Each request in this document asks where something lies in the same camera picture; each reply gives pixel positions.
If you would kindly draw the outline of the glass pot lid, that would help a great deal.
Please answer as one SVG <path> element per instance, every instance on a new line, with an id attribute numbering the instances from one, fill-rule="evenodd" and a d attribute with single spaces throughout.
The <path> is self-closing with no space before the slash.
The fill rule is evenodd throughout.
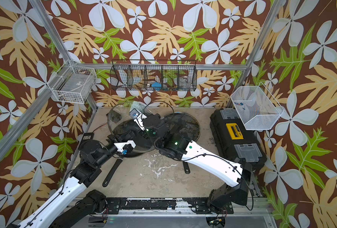
<path id="1" fill-rule="evenodd" d="M 131 111 L 131 105 L 133 102 L 122 102 L 117 105 L 115 105 L 107 114 L 107 120 L 110 123 L 111 129 L 113 129 L 114 124 L 118 124 L 120 121 L 125 121 L 125 120 L 133 120 L 129 112 Z M 144 108 L 144 111 L 142 112 L 147 116 L 153 115 L 153 113 L 146 107 Z"/>
<path id="2" fill-rule="evenodd" d="M 193 141 L 200 137 L 200 125 L 196 118 L 184 112 L 175 112 L 164 116 L 163 120 L 172 128 L 175 124 L 180 124 L 179 133 Z"/>

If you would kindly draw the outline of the green microfibre cloth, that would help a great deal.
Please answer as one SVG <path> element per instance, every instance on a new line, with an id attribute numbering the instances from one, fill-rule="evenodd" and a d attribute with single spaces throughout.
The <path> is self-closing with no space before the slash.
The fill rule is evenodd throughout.
<path id="1" fill-rule="evenodd" d="M 145 108 L 145 105 L 139 103 L 139 102 L 133 102 L 131 105 L 131 110 L 136 109 L 138 112 L 143 112 Z"/>

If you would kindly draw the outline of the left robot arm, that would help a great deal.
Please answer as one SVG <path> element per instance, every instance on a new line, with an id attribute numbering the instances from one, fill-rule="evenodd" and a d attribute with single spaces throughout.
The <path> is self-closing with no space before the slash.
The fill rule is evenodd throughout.
<path id="1" fill-rule="evenodd" d="M 90 192 L 69 210 L 66 207 L 85 191 L 102 172 L 101 167 L 116 154 L 131 152 L 136 134 L 129 130 L 121 135 L 110 135 L 108 145 L 98 140 L 86 140 L 80 145 L 80 163 L 69 173 L 62 186 L 32 215 L 10 228 L 70 228 L 83 217 L 101 212 L 106 205 L 105 195 Z"/>

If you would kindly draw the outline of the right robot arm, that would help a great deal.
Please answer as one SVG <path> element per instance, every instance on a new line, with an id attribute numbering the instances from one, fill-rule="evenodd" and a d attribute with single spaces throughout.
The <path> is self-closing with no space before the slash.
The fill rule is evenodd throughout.
<path id="1" fill-rule="evenodd" d="M 161 155 L 196 165 L 224 182 L 208 197 L 207 205 L 211 211 L 219 213 L 231 203 L 247 206 L 252 173 L 249 163 L 243 160 L 229 161 L 199 145 L 189 133 L 182 133 L 182 129 L 191 123 L 177 113 L 171 114 L 168 119 L 132 108 L 129 115 Z"/>

